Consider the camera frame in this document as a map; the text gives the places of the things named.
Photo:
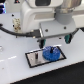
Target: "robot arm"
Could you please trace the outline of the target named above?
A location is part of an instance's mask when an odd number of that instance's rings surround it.
[[[43,40],[61,35],[65,36],[77,31],[72,15],[74,8],[79,6],[81,1],[82,0],[25,0],[20,12],[22,32],[28,33],[31,30],[39,30],[40,40]]]

